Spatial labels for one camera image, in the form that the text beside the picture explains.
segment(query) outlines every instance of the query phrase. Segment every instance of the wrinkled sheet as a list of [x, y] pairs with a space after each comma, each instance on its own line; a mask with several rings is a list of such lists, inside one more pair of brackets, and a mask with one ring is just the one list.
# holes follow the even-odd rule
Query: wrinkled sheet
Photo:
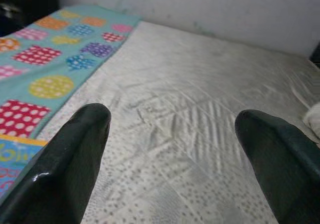
[[314, 138], [301, 119], [318, 74], [299, 57], [141, 22], [38, 138], [86, 103], [111, 110], [83, 223], [277, 223], [234, 120], [258, 109]]

